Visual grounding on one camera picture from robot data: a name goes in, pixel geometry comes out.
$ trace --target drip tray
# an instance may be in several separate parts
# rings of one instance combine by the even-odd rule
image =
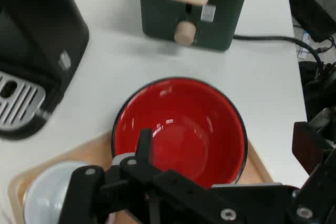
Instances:
[[[40,85],[0,71],[0,130],[13,131],[26,125],[45,96]]]

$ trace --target table surface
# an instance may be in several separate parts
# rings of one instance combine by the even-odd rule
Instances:
[[[226,52],[180,47],[143,35],[140,0],[76,2],[90,41],[64,99],[34,136],[0,140],[1,223],[13,218],[7,187],[15,175],[111,130],[130,94],[169,76],[201,79],[225,93],[274,181],[301,186],[307,179],[291,152],[293,123],[306,120],[294,45],[233,41]],[[236,33],[293,36],[288,0],[245,0]]]

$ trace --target bolt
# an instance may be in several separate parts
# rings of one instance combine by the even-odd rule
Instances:
[[[86,174],[86,175],[91,175],[91,174],[94,174],[94,173],[96,173],[96,170],[93,169],[93,168],[87,169],[87,170],[85,171],[85,174]]]
[[[313,212],[306,207],[299,207],[298,210],[296,210],[296,214],[303,219],[310,219],[313,217]]]
[[[62,70],[67,71],[71,67],[71,59],[65,50],[59,55],[58,64]]]
[[[236,212],[229,208],[223,209],[220,213],[220,216],[223,220],[228,220],[228,221],[232,221],[237,218]]]
[[[293,192],[292,192],[292,197],[293,198],[296,198],[299,194],[299,189],[295,189]]]
[[[137,161],[135,159],[130,159],[127,161],[128,165],[135,165],[137,163]]]

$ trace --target wooden tray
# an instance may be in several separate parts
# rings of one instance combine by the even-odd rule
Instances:
[[[24,194],[27,188],[46,168],[61,161],[83,161],[92,165],[102,166],[105,170],[108,169],[112,163],[111,132],[104,134],[68,153],[33,167],[32,169],[29,169],[13,178],[13,180],[9,183],[8,196],[17,224],[24,224],[23,202]],[[238,183],[272,183],[269,174],[250,143],[248,145],[248,155],[245,169]],[[116,224],[135,223],[124,211],[117,213],[115,222]]]

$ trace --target label sticker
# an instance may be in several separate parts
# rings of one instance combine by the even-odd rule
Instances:
[[[201,20],[206,22],[213,22],[216,12],[215,5],[204,5],[202,8]]]
[[[302,36],[302,42],[306,44],[310,44],[310,34],[304,31],[303,36]],[[300,47],[299,52],[298,52],[298,57],[300,59],[305,60],[307,58],[308,50],[306,48]]]

